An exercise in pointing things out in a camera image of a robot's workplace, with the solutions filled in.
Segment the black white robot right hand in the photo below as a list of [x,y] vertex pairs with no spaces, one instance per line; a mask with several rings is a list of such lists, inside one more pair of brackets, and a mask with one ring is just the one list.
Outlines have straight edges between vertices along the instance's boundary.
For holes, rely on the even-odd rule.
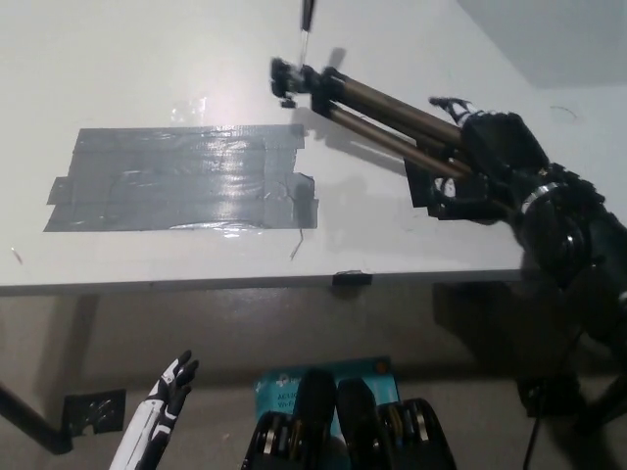
[[555,187],[553,164],[523,118],[479,109],[461,98],[431,97],[429,102],[458,126],[473,173],[432,176],[428,214],[439,220],[521,226],[543,188]]

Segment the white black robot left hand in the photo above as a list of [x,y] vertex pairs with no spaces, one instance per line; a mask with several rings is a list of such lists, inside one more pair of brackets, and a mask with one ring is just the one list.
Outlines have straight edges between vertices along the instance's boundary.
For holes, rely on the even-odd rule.
[[137,406],[110,465],[111,470],[155,470],[190,394],[199,361],[186,351],[161,374]]

